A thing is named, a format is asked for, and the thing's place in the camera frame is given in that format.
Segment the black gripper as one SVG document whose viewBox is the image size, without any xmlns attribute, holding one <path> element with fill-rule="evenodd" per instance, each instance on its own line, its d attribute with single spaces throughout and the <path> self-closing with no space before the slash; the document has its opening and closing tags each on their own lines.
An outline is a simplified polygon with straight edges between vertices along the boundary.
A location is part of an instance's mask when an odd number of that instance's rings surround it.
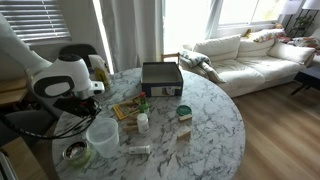
<svg viewBox="0 0 320 180">
<path fill-rule="evenodd" d="M 75 116 L 95 117 L 100 111 L 100 103 L 93 97 L 81 100 L 77 97 L 58 98 L 53 106 Z"/>
</svg>

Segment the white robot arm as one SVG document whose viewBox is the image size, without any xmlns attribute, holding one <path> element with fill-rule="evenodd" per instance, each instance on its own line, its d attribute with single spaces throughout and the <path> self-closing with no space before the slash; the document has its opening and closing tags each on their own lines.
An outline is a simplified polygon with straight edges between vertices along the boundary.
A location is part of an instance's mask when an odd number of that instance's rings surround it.
<svg viewBox="0 0 320 180">
<path fill-rule="evenodd" d="M 50 62 L 24 43 L 0 14 L 0 50 L 26 71 L 32 91 L 43 99 L 54 98 L 53 107 L 78 117 L 95 117 L 105 92 L 101 81 L 92 81 L 85 61 L 78 55 L 59 55 Z"/>
</svg>

